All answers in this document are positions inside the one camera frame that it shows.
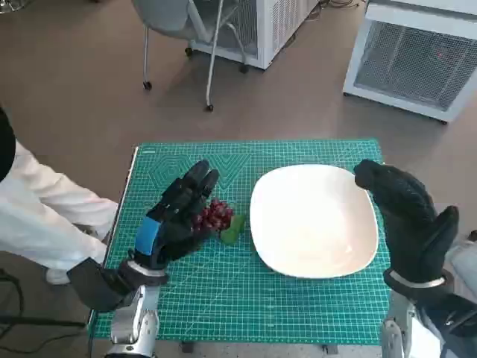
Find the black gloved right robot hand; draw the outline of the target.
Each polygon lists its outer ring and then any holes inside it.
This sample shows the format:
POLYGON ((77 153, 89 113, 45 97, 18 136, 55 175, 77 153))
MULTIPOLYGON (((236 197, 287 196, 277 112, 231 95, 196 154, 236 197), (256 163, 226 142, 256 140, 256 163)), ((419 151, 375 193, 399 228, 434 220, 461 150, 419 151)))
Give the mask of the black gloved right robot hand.
POLYGON ((410 283, 441 279, 458 232, 458 208, 439 213, 424 184, 394 166, 362 160, 354 172, 356 185, 372 194, 382 215, 392 271, 410 283))

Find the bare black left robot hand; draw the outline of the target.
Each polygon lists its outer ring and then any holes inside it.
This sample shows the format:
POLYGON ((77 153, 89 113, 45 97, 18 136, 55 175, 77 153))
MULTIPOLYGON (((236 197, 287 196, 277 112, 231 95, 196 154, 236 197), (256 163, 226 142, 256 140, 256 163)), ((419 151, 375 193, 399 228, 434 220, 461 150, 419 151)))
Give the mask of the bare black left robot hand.
POLYGON ((207 160, 196 162, 161 194, 160 201, 143 218, 131 256, 140 266, 160 270, 188 254, 205 240, 195 228, 195 219, 219 179, 207 160))

